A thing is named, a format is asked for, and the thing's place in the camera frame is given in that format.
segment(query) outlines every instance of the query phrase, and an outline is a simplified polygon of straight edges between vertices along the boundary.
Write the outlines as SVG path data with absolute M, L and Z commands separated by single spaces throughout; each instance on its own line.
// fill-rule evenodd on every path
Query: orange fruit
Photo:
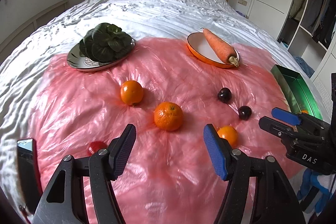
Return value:
M 183 123 L 183 111 L 177 104 L 163 102 L 154 110 L 154 122 L 160 129 L 174 131 Z
M 238 132 L 231 126 L 225 126 L 217 131 L 219 137 L 227 139 L 229 144 L 234 147 L 238 142 Z
M 137 81 L 126 81 L 121 86 L 120 96 L 125 104 L 129 106 L 136 105 L 143 98 L 143 88 Z

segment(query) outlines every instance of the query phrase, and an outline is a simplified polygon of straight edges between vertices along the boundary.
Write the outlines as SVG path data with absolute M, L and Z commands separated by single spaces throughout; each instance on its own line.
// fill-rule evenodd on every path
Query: white blanket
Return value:
M 85 0 L 39 28 L 0 67 L 0 186 L 16 209 L 25 204 L 17 175 L 16 141 L 28 134 L 43 72 L 53 55 L 68 52 L 102 22 L 116 24 L 135 40 L 145 36 L 185 40 L 206 27 L 231 44 L 264 48 L 280 65 L 301 73 L 324 120 L 330 122 L 331 113 L 292 56 L 225 0 Z

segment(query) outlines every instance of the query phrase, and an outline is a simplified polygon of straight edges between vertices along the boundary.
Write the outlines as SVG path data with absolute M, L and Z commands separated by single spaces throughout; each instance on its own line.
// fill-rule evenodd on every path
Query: orange dish with black rim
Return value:
M 233 64 L 226 64 L 223 63 L 218 56 L 215 54 L 213 49 L 210 47 L 209 43 L 205 39 L 205 36 L 202 32 L 194 32 L 190 34 L 187 38 L 188 43 L 187 46 L 191 53 L 198 58 L 199 60 L 203 61 L 206 64 L 222 68 L 222 69 L 229 69 L 234 68 Z

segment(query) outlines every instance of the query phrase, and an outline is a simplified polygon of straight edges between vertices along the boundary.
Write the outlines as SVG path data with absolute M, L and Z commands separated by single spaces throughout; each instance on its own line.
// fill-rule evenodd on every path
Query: green metallic tray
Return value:
M 301 113 L 307 110 L 322 120 L 322 115 L 301 74 L 285 67 L 274 65 L 271 70 L 289 104 L 292 113 Z

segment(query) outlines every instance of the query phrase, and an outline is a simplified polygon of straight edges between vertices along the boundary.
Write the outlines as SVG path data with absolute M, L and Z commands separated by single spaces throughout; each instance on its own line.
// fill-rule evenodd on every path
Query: red fruit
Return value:
M 107 148 L 107 145 L 104 142 L 101 141 L 91 142 L 88 145 L 87 154 L 88 156 L 92 156 L 95 152 L 103 148 Z

